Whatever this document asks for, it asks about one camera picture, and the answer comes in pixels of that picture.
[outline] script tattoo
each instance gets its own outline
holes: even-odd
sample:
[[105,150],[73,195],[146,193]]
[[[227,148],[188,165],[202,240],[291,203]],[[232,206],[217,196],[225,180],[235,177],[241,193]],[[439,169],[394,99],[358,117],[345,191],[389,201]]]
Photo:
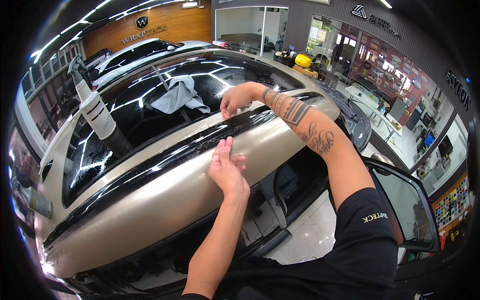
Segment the script tattoo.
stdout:
[[307,111],[311,108],[310,105],[303,101],[272,89],[265,91],[263,99],[291,129],[295,129],[300,124]]
[[317,133],[316,126],[317,124],[315,122],[310,123],[308,131],[299,132],[298,136],[310,149],[320,155],[325,155],[333,145],[333,133],[325,130]]

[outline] hand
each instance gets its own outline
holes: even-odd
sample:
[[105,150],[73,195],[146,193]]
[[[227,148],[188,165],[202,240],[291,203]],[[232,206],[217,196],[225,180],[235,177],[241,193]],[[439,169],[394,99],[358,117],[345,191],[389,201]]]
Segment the hand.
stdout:
[[208,175],[222,189],[225,198],[247,200],[250,196],[250,186],[241,175],[245,166],[245,156],[235,155],[230,158],[233,138],[220,140],[212,155]]
[[266,87],[255,82],[239,84],[223,94],[220,111],[225,119],[230,119],[237,113],[237,109],[243,108],[255,100],[262,100],[262,93]]

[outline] t-shirt sleeve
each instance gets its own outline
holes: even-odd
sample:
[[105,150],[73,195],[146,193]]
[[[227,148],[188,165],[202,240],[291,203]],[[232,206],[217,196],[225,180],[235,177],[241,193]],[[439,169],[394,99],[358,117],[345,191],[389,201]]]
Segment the t-shirt sleeve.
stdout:
[[325,261],[353,281],[392,288],[398,244],[377,190],[353,193],[338,208],[333,250]]
[[180,296],[179,300],[210,300],[210,299],[199,294],[185,294]]

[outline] white table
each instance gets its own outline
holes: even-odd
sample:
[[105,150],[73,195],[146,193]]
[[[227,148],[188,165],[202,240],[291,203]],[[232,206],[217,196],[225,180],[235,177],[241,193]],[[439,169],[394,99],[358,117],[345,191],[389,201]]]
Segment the white table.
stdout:
[[380,117],[380,121],[378,122],[378,127],[382,125],[382,122],[385,122],[385,124],[387,125],[388,133],[389,133],[389,135],[385,139],[386,142],[394,133],[396,133],[398,136],[402,136],[402,128],[398,130],[391,123],[391,121],[395,119],[390,114],[387,114],[387,116],[384,116],[383,113],[377,110],[378,103],[376,103],[372,98],[370,98],[364,92],[362,92],[361,90],[357,89],[354,86],[348,86],[345,88],[345,90],[350,94],[350,100],[363,103],[372,110],[372,113],[368,118],[371,118],[372,116],[373,118],[375,118],[374,115]]

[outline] black t-shirt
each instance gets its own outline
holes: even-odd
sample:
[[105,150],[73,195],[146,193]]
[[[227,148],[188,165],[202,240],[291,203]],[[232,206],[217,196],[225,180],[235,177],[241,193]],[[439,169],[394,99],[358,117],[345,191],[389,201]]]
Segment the black t-shirt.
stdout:
[[[388,299],[395,287],[398,245],[386,210],[372,188],[339,207],[335,244],[313,261],[279,265],[256,259],[229,270],[214,299]],[[181,300],[205,300],[196,294]]]

